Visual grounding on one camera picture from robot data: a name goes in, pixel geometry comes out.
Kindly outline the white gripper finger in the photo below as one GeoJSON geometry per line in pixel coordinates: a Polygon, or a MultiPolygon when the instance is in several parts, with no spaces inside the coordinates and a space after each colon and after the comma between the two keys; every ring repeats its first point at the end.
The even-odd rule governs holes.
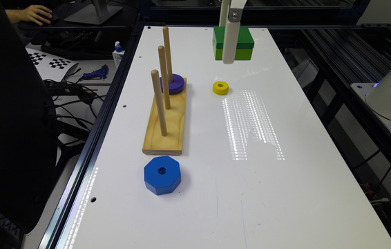
{"type": "Polygon", "coordinates": [[[229,9],[230,0],[222,0],[220,7],[220,18],[219,18],[219,27],[224,27],[226,25],[228,9],[229,9]]]}
{"type": "Polygon", "coordinates": [[[224,64],[233,64],[240,30],[240,21],[246,0],[230,0],[225,27],[225,40],[222,52],[224,64]]]}

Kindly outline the person's hand on mouse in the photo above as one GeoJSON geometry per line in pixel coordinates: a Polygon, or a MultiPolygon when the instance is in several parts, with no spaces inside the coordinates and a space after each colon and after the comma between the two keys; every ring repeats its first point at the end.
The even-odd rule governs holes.
{"type": "Polygon", "coordinates": [[[52,10],[42,5],[31,5],[21,11],[20,19],[36,23],[39,26],[51,24],[53,18],[52,10]]]}

